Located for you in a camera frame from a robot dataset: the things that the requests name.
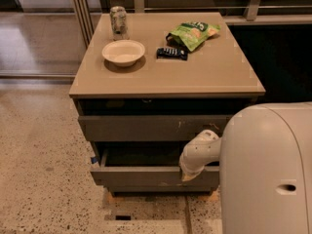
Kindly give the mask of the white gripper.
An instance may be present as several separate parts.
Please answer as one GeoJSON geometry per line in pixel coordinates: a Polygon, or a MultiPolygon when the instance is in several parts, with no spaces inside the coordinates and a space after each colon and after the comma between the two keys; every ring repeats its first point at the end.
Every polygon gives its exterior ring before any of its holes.
{"type": "Polygon", "coordinates": [[[187,156],[182,153],[179,157],[179,165],[184,172],[181,175],[183,182],[190,181],[197,177],[201,171],[204,170],[204,162],[198,156],[187,156]]]}

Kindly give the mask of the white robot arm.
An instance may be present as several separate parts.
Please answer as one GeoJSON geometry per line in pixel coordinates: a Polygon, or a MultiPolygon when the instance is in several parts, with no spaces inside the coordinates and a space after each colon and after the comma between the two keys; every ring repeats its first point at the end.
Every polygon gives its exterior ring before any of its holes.
{"type": "Polygon", "coordinates": [[[263,103],[204,130],[179,157],[184,181],[219,162],[223,234],[312,234],[312,102],[263,103]]]}

